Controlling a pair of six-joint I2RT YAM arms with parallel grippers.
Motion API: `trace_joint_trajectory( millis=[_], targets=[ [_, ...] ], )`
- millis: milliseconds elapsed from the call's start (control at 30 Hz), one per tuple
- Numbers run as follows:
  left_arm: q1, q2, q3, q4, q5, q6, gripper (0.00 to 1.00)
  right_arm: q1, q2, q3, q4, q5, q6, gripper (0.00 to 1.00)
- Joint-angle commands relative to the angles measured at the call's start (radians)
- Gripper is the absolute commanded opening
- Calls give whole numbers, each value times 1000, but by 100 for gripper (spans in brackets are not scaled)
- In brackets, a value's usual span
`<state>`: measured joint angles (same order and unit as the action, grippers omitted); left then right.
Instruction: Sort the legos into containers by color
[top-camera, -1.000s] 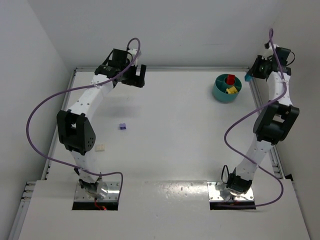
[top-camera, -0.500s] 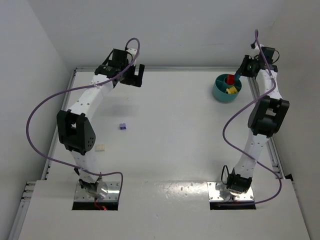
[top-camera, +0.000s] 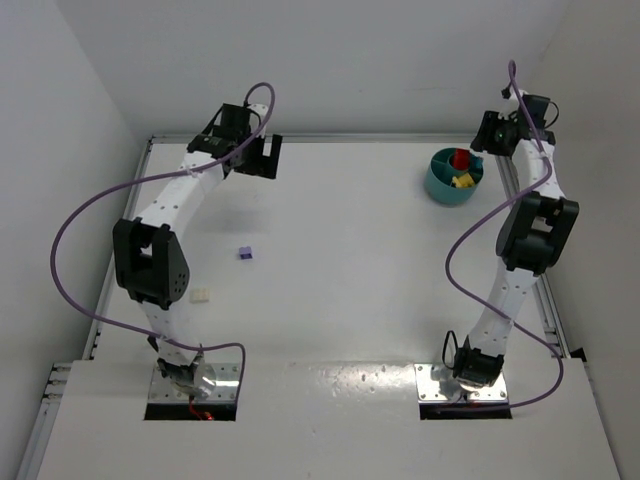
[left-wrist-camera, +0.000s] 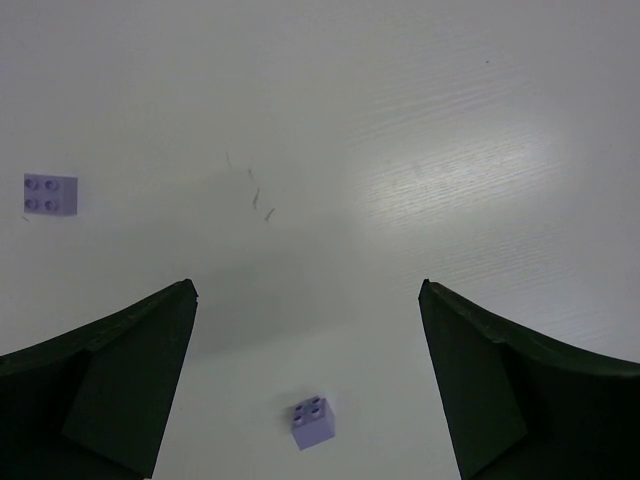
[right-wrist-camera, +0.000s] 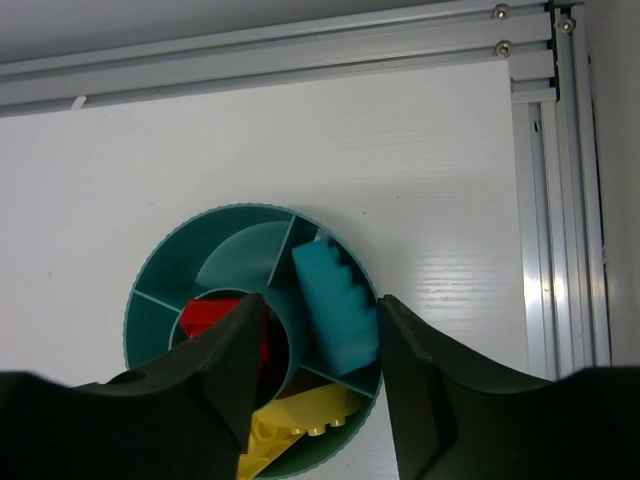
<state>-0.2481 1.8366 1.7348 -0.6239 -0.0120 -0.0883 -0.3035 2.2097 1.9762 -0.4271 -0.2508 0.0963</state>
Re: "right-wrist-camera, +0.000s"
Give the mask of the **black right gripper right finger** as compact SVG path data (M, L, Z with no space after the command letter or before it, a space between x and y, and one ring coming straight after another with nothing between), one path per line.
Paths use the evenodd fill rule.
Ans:
M472 350L394 296L377 308L401 478L638 477L637 367L547 381Z

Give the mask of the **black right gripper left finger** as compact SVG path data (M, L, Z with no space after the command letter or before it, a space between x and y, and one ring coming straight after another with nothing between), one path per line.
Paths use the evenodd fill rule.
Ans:
M264 301L106 383L1 376L5 479L232 479L256 407Z

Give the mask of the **red lego brick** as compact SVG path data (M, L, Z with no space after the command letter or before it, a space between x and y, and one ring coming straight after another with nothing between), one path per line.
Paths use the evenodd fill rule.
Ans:
M187 303L180 318L180 326L188 338L195 337L215 325L241 302L240 298L205 298ZM270 313L263 308L263 339L260 354L259 390L273 390L278 386L280 374L270 353Z

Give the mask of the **long yellow lego plate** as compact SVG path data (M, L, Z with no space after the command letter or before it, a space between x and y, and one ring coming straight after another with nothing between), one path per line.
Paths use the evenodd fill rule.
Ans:
M252 416L248 450L239 457L236 477L253 479L302 437L344 426L364 400L362 394L331 383L271 401Z

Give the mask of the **teal lego brick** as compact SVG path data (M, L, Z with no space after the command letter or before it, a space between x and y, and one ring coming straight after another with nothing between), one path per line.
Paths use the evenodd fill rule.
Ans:
M343 376L373 363L379 346L375 308L339 249L316 240L294 248L292 256L328 370Z

